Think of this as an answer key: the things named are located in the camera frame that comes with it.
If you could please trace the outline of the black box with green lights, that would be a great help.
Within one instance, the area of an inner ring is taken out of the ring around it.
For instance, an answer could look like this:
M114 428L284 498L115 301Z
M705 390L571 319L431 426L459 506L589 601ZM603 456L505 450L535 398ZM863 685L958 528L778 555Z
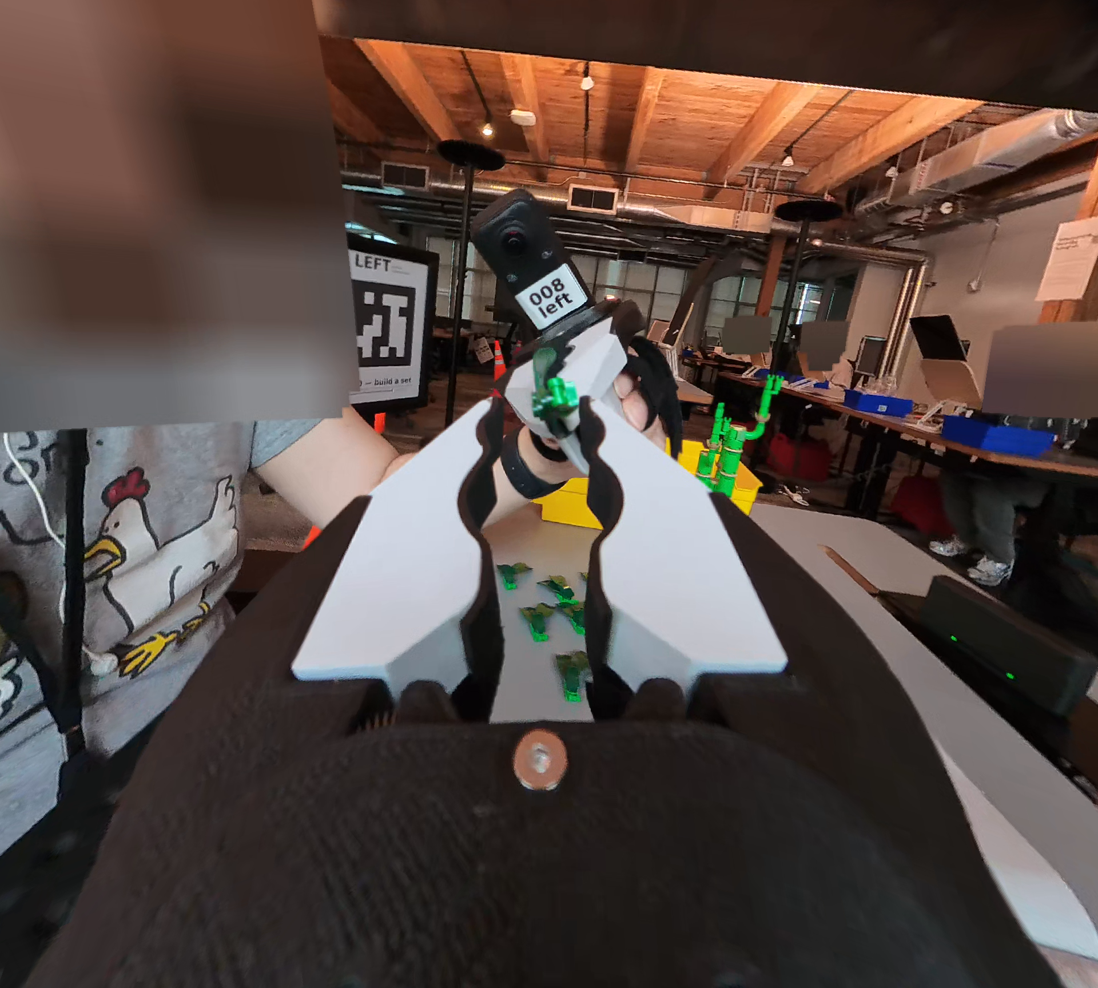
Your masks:
M1073 716L1096 680L1091 652L953 577L933 579L925 596L877 599L917 638L1055 718Z

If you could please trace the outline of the person's left hand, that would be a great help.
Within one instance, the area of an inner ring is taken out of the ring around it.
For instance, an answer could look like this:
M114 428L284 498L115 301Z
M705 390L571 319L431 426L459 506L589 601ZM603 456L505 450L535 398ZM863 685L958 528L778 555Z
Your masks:
M621 372L614 380L614 391L621 403L624 418L630 427L645 435L645 438L654 445L659 450L666 447L666 429L658 415L649 420L650 409L642 392L638 385L638 380Z

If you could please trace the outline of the scattered green leaf pieces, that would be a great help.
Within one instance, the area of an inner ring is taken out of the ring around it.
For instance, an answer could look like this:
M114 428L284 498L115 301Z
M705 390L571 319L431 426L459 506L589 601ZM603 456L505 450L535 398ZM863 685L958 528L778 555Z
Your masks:
M549 669L563 701L580 706L593 673L586 652L585 606L579 591L586 573L537 574L524 561L495 565L505 620L516 621L529 640L534 666Z

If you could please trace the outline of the open laptop on stand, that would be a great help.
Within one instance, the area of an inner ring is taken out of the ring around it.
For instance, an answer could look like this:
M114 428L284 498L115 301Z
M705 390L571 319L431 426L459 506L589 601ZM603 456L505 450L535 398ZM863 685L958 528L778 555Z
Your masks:
M981 409L981 388L953 319L948 315L912 317L909 328L921 355L920 368L931 403Z

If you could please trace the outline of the grey chicken print shirt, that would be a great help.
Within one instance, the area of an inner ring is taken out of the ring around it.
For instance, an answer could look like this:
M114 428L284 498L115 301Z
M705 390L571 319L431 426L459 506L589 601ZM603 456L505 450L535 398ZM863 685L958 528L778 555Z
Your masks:
M87 751L112 756L184 688L233 619L240 487L313 420L167 424L88 433L80 701ZM61 433L2 439L1 847L58 800L66 746L47 706L61 666Z

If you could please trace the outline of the black disc floor lamp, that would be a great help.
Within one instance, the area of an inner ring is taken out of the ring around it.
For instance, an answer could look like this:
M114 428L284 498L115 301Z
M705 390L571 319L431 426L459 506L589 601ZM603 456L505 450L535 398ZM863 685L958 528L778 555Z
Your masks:
M459 243L453 257L453 282L451 293L451 350L447 378L447 396L444 428L455 418L458 362L461 343L461 322L464 302L464 281L468 270L468 249L472 217L472 199L477 172L496 172L504 168L505 158L500 151L484 144L470 141L450 139L438 144L437 150L447 162L459 168L463 176L462 218Z

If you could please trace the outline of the green bamboo stem piece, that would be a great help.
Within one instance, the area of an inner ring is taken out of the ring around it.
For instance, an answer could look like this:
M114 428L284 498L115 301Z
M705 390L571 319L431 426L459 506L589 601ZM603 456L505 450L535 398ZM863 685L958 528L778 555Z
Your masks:
M533 355L533 414L544 422L563 419L579 407L575 386L561 377L563 355L551 347L542 347Z

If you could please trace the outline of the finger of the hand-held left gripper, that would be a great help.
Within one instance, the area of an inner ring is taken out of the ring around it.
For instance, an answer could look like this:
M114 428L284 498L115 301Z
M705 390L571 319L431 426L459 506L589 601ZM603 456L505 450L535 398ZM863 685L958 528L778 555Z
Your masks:
M612 322L600 322L570 340L559 377L564 383L565 408L561 409L559 445L576 467L580 475L589 474L587 460L580 444L580 400L592 398L626 420L623 402L615 391L615 380L628 358L632 332L618 330Z
M560 436L560 420L544 422L533 414L530 396L534 383L531 364L534 353L530 353L523 361L516 362L509 369L503 386L503 395L531 433L541 438L558 438Z

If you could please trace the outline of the black wrist watch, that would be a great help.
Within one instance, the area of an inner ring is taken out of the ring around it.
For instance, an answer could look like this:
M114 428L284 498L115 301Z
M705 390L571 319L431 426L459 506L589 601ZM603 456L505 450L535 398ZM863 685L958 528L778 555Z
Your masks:
M540 501L563 487L563 482L547 482L535 474L519 451L519 430L504 436L500 464L512 489L526 501Z

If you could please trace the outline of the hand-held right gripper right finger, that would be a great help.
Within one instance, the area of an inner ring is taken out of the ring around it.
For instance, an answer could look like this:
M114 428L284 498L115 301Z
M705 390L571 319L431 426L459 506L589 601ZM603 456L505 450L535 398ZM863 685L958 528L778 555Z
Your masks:
M618 718L648 680L692 697L704 675L769 675L786 651L730 531L746 516L592 398L582 401L592 544L585 644L596 720Z

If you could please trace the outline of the person's left forearm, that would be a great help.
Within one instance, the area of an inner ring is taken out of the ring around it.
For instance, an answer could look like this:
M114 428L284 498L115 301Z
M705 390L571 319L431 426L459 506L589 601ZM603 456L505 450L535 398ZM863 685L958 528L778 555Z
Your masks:
M518 433L518 451L536 478L562 484L573 476L574 465L545 459L528 429ZM325 528L350 501L365 496L406 464L415 454L397 454L352 409L341 417L322 419L284 451L254 469L265 484L309 520ZM524 507L528 499L509 483L501 465L493 469L496 505L485 526L498 523Z

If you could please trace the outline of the white paper wall notice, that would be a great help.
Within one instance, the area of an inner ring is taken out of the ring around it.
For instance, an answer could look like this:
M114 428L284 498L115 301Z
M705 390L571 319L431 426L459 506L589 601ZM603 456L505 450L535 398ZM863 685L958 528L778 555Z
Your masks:
M1080 300L1097 263L1097 218L1062 223L1052 244L1037 301Z

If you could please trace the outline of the yellow plastic bin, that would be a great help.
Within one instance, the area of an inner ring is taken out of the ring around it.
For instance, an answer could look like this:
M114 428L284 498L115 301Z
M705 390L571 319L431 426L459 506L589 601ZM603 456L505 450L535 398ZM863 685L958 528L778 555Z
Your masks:
M695 474L702 452L702 442L684 441L677 459L679 465L692 475ZM731 493L733 506L744 514L750 514L762 485L761 479L742 461ZM544 521L595 530L602 528L602 524L587 505L587 478L571 478L562 489L541 499L535 499L534 504L542 510Z

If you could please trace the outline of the wooden strip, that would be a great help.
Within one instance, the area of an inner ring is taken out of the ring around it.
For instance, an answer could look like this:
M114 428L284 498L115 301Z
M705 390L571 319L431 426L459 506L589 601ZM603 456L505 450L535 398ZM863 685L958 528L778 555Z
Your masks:
M834 550L833 547L829 544L821 543L820 549L826 555L828 555L831 559L834 565L841 569L845 573L845 575L848 575L854 583L858 584L858 587L863 590L863 592L869 594L871 597L879 598L882 590L878 588L876 585L874 585L864 574L862 574L856 566L854 566L850 561L845 559L844 555L841 555L837 550Z

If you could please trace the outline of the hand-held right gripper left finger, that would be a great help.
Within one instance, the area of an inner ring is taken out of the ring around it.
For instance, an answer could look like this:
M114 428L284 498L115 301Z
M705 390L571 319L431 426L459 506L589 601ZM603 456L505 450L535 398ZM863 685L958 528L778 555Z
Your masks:
M501 398L477 403L368 497L292 662L296 680L414 683L488 721L504 656L498 584L482 529L496 504Z

